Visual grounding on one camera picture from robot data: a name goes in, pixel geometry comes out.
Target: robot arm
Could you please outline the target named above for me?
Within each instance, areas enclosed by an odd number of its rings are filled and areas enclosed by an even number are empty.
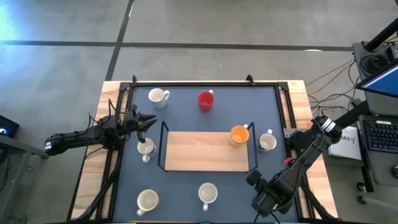
[[[288,140],[287,147],[301,151],[300,156],[288,168],[280,171],[269,181],[261,178],[262,174],[258,170],[248,175],[246,181],[257,191],[252,207],[262,217],[275,211],[287,213],[303,175],[325,149],[340,140],[342,128],[331,119],[322,116],[316,117],[312,122],[311,129],[304,133],[296,131]]]
[[[137,106],[125,112],[123,121],[115,115],[106,116],[97,121],[97,125],[88,127],[85,131],[53,134],[45,141],[45,152],[50,156],[64,153],[67,149],[102,144],[105,149],[114,150],[119,140],[130,136],[136,131],[140,142],[145,142],[142,133],[146,132],[157,120],[155,115],[145,115],[137,112]]]

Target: cable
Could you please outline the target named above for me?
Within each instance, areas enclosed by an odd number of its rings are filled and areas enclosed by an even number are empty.
[[[327,96],[325,99],[321,100],[321,102],[323,103],[323,102],[326,102],[326,101],[335,100],[335,99],[337,99],[337,98],[339,98],[339,97],[341,97],[341,96],[345,96],[345,97],[347,97],[348,99],[351,99],[351,97],[348,96],[348,95],[346,95],[345,93],[334,93],[334,94],[330,94],[330,95]],[[319,101],[310,101],[310,103],[319,103]]]
[[[278,223],[278,224],[280,224],[280,221],[279,221],[279,219],[271,212],[271,215],[275,218],[275,221]]]
[[[89,154],[86,155],[85,159],[86,159],[89,155],[91,155],[92,153],[94,153],[94,152],[96,152],[96,151],[98,151],[98,150],[100,150],[100,149],[103,149],[103,148],[104,148],[104,146],[102,146],[101,148],[95,149],[94,151],[90,152]]]
[[[106,121],[96,121],[90,113],[88,113],[88,116],[90,117],[90,119],[92,119],[94,122],[97,122],[98,124],[106,123],[109,121],[109,119],[111,119],[111,105],[113,106],[112,101],[111,99],[108,99],[108,118],[106,119]]]
[[[254,219],[254,221],[253,221],[253,224],[255,224],[255,223],[257,222],[257,219],[259,218],[259,215],[260,215],[260,213],[257,212],[257,215],[256,215],[256,217],[255,217],[255,219]]]
[[[359,68],[366,76],[369,76],[387,64],[388,61],[383,55],[368,55],[359,61]]]
[[[76,137],[81,136],[81,135],[83,135],[83,134],[86,134],[87,131],[88,131],[88,129],[90,128],[90,124],[91,124],[91,118],[90,118],[90,113],[88,113],[88,124],[87,124],[87,128],[86,128],[85,131],[83,131],[82,133],[76,134]]]
[[[359,81],[359,77],[356,79],[355,85],[358,84],[358,81]],[[349,99],[349,102],[348,102],[348,105],[347,105],[348,110],[349,110],[349,104],[351,103],[351,101],[354,101],[354,100],[355,100],[355,99],[354,99],[354,97],[355,97],[355,90],[356,90],[356,88],[354,89],[353,97],[352,97],[351,99]]]
[[[311,96],[312,98],[317,99],[318,102],[319,102],[318,107],[321,106],[322,102],[321,102],[321,99],[319,99],[319,97],[317,97],[317,96],[315,96],[315,95],[312,95],[312,94],[308,94],[308,96]],[[319,108],[319,116],[321,115],[321,113],[322,113],[322,110]]]
[[[354,64],[355,62],[351,63],[348,66],[345,66],[345,68],[343,68],[340,72],[337,73],[337,75],[335,75],[330,81],[328,81],[328,83],[326,83],[323,87],[321,87],[319,90],[317,91],[313,91],[312,93],[309,93],[309,95],[312,95],[314,93],[318,93],[319,91],[323,90],[324,87],[328,86],[334,79],[336,79],[339,75],[341,75],[343,73],[344,70],[346,70],[348,67],[352,66],[352,64]]]
[[[348,109],[345,108],[344,106],[313,106],[313,107],[311,107],[311,109],[315,108],[315,107],[320,107],[320,108],[324,108],[324,109],[341,108],[341,109],[344,109],[344,110],[346,110],[348,112]]]
[[[397,36],[397,37],[391,37],[390,39],[384,41],[384,43],[385,43],[385,44],[388,44],[390,41],[392,41],[392,40],[394,40],[394,39],[396,39],[396,38],[398,38],[398,36]]]
[[[115,110],[115,112],[116,112],[116,108],[113,106],[113,103],[112,103],[112,101],[111,101],[111,99],[109,99],[109,102],[111,103],[111,106],[112,106],[112,108]]]
[[[338,70],[339,68],[343,67],[344,65],[346,65],[346,64],[348,64],[348,63],[350,63],[350,62],[352,62],[352,61],[353,61],[353,60],[350,60],[349,62],[346,62],[346,63],[344,63],[344,64],[340,65],[339,67],[337,67],[337,68],[333,69],[332,71],[330,71],[330,72],[328,72],[328,73],[326,73],[326,74],[324,74],[324,75],[322,75],[322,76],[320,76],[320,77],[318,77],[318,78],[316,78],[316,79],[314,79],[314,80],[310,81],[308,84],[305,84],[305,86],[309,86],[309,85],[311,85],[312,83],[314,83],[314,82],[318,81],[319,79],[321,79],[321,78],[323,78],[323,77],[325,77],[325,76],[329,75],[330,73],[332,73],[332,72],[334,72],[334,71]]]
[[[349,66],[349,68],[348,68],[348,78],[349,78],[349,80],[351,81],[351,83],[353,84],[353,86],[355,86],[355,84],[354,84],[354,81],[353,81],[353,79],[351,78],[351,68],[352,68],[352,66],[353,66],[353,63]]]

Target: metal bracket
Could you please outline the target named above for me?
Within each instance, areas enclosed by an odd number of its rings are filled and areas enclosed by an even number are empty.
[[[256,83],[254,82],[254,80],[253,80],[253,77],[251,76],[251,75],[248,75],[247,77],[246,77],[246,81],[250,81],[250,85],[251,86],[254,86]]]
[[[287,82],[278,82],[278,85],[285,91],[289,90],[289,84]]]
[[[127,90],[131,86],[131,83],[120,83],[119,91]]]
[[[301,128],[284,128],[284,137],[290,138],[292,134],[296,131],[306,132],[309,129],[301,129]]]
[[[135,86],[137,82],[137,77],[136,75],[132,75],[132,85]]]

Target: black cable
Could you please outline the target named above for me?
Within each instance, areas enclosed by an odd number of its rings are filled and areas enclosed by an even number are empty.
[[[254,221],[253,221],[253,224],[255,224],[255,223],[257,222],[257,219],[259,218],[259,215],[260,215],[260,213],[257,212],[257,215],[256,215],[256,217],[255,217],[255,219],[254,219]]]
[[[6,186],[7,179],[8,179],[8,172],[9,172],[9,169],[10,169],[10,157],[7,156],[6,171],[5,171],[4,177],[3,177],[3,179],[2,179],[2,181],[4,181],[4,182],[2,183],[2,186],[0,187],[0,192],[1,192],[1,191],[3,190],[3,188]]]
[[[112,103],[112,101],[111,101],[111,99],[109,99],[109,102],[111,103],[111,106],[112,106],[112,108],[115,110],[115,112],[116,112],[116,108],[113,106],[113,103]]]
[[[353,79],[351,78],[351,73],[350,73],[350,71],[351,71],[351,67],[353,66],[353,64],[351,64],[350,66],[349,66],[349,68],[348,68],[348,78],[349,78],[349,80],[351,81],[351,83],[354,85],[354,81],[353,81]]]
[[[341,96],[345,96],[345,97],[347,97],[348,99],[352,99],[352,97],[348,96],[346,93],[334,93],[334,94],[330,94],[329,96],[327,96],[325,99],[323,99],[323,100],[321,100],[321,101],[310,101],[310,103],[323,103],[323,102],[326,102],[326,101],[335,100],[335,99],[337,99],[337,98],[339,98],[339,97],[341,97]]]
[[[383,55],[368,55],[359,61],[359,68],[366,76],[370,76],[387,64]]]
[[[96,121],[90,113],[88,113],[88,116],[90,117],[90,119],[92,119],[94,122],[97,122],[98,124],[106,123],[109,121],[109,119],[111,119],[111,105],[112,101],[111,99],[108,99],[108,118],[106,119],[106,121]]]
[[[88,157],[89,155],[91,155],[92,153],[94,153],[94,152],[96,152],[96,151],[98,151],[98,150],[100,150],[100,149],[103,149],[103,148],[104,148],[104,146],[102,146],[102,147],[99,148],[99,149],[95,149],[94,151],[92,151],[92,152],[90,152],[89,154],[87,154],[85,158],[87,158],[87,157]]]
[[[356,84],[358,84],[358,81],[359,81],[359,77],[356,79],[356,81],[355,81],[355,86],[356,86]],[[349,104],[351,103],[351,101],[354,101],[355,99],[354,99],[354,97],[355,97],[355,90],[356,90],[356,88],[354,89],[354,93],[353,93],[353,97],[351,98],[351,99],[349,99],[349,102],[348,102],[348,106],[347,106],[347,108],[348,108],[348,110],[349,110]]]
[[[90,113],[88,113],[88,124],[87,124],[87,128],[86,128],[86,130],[83,131],[82,133],[76,134],[76,137],[81,136],[81,135],[83,135],[83,134],[86,134],[87,131],[88,131],[88,129],[90,128],[90,124],[91,124]]]
[[[275,218],[275,221],[278,223],[278,224],[280,224],[280,221],[279,221],[279,219],[271,212],[271,215]]]

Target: monitor screen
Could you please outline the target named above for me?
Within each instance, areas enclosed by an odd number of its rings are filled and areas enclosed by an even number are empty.
[[[19,124],[0,115],[0,134],[13,138],[19,128]]]
[[[375,75],[363,80],[357,88],[380,93],[387,96],[398,97],[398,63],[393,63],[376,72]]]

